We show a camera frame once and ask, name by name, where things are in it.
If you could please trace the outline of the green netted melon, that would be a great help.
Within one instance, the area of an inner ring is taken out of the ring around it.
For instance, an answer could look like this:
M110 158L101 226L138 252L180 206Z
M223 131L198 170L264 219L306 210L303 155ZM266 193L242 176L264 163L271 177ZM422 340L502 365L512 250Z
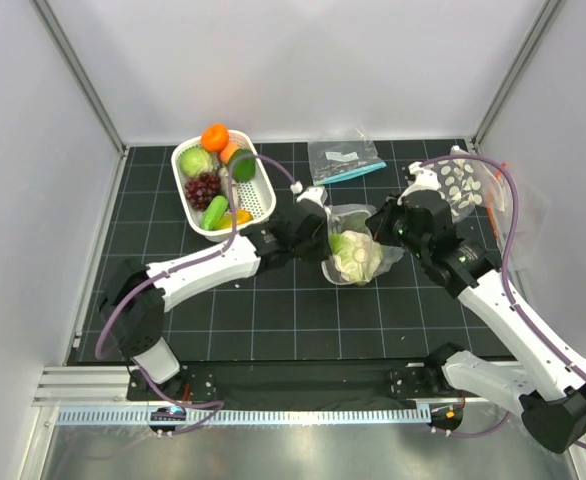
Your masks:
M341 233L352 231L362 234L370 234L369 228L366 226L366 220L370 217L370 213L365 210L358 210L347 212L340 217Z

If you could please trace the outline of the white cauliflower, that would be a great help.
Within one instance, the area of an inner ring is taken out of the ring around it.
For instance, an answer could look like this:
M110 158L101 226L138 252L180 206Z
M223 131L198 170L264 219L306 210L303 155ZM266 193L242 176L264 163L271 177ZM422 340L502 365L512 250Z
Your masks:
M370 235L347 231L329 236L332 262L348 284L370 282L383 259L381 246Z

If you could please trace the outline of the white dotted zip bag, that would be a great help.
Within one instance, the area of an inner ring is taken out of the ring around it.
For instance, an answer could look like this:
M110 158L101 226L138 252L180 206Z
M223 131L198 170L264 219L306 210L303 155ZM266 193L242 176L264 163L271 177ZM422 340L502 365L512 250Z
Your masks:
M328 208L330 255L321 263L325 279L333 285L363 286L387 273L404 255L400 247L376 242L366 221L376 213L371 205L346 204Z

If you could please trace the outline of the white perforated plastic basket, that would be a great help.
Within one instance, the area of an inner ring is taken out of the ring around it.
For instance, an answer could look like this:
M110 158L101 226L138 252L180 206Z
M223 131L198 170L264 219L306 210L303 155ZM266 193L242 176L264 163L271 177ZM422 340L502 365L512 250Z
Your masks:
M211 242L219 243L225 241L229 237L231 228L208 231L201 227L204 213L194 210L189 205L184 189L187 177L180 168L182 154L190 148L200 147L200 140L201 137L198 136L179 144L172 152L170 165L172 167L174 181L177 186L181 205L186 215L187 223L195 233ZM250 222L239 225L237 230L253 224L265 222L269 219L276 207L276 195L262 161L257 159L255 165L256 172L254 178L250 181L239 182L237 184L239 198L237 208L248 211L253 219Z

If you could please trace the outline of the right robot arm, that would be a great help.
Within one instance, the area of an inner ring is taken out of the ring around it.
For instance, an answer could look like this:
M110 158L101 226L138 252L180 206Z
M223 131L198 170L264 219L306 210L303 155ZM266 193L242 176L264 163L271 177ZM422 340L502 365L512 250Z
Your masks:
M462 390L502 407L550 452L578 444L586 434L586 359L518 294L495 255L458 236L448 203L435 192L392 196L366 226L377 242L412 254L522 367L500 367L447 343L424 361L426 389L436 396Z

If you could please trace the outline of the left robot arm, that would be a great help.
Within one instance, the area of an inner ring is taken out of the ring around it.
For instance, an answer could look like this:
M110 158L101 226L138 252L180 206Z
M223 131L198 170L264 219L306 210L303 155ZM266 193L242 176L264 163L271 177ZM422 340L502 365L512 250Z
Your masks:
M114 270L98 303L104 327L95 356L113 350L135 363L163 400L181 395L181 364L162 336L166 313L232 280L279 269L294 259L328 258L328 210L292 210L248 226L227 241L174 260L143 264L127 258Z

